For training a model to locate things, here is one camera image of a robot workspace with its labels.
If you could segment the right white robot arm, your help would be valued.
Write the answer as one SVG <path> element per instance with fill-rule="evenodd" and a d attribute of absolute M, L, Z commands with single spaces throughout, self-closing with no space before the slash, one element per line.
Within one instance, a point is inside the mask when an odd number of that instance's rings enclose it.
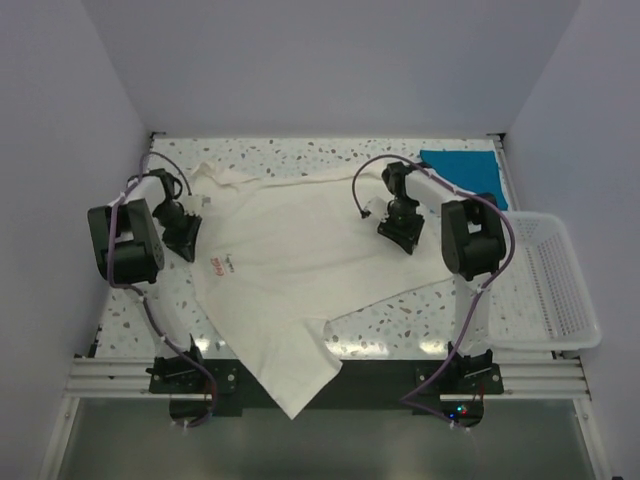
<path fill-rule="evenodd" d="M 441 257 L 456 285 L 454 334 L 447 358 L 425 383 L 446 381 L 456 392 L 469 392 L 493 364 L 491 284 L 513 258 L 504 237 L 504 215 L 493 195 L 459 190 L 425 165 L 390 163 L 382 180 L 393 199 L 378 233 L 407 254 L 418 246 L 425 224 L 418 208 L 429 208 L 440 218 Z"/>

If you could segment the white t shirt red print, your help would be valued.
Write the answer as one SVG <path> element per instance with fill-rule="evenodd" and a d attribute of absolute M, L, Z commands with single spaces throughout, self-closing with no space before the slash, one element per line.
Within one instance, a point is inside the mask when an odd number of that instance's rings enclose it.
<path fill-rule="evenodd" d="M 327 323 L 450 278 L 436 226 L 409 254 L 378 233 L 377 217 L 358 214 L 353 189 L 386 205 L 379 167 L 256 178 L 204 162 L 192 182 L 203 201 L 196 299 L 289 417 L 340 371 L 325 345 Z"/>

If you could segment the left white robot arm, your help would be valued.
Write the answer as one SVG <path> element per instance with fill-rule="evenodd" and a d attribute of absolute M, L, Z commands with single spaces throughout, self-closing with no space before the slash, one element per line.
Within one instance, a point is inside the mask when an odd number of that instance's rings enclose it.
<path fill-rule="evenodd" d="M 152 169 L 127 181 L 114 201 L 87 212 L 100 275 L 134 302 L 154 337 L 147 370 L 163 392 L 196 392 L 212 386 L 196 342 L 169 298 L 167 254 L 195 261 L 202 218 L 189 205 L 184 174 Z"/>

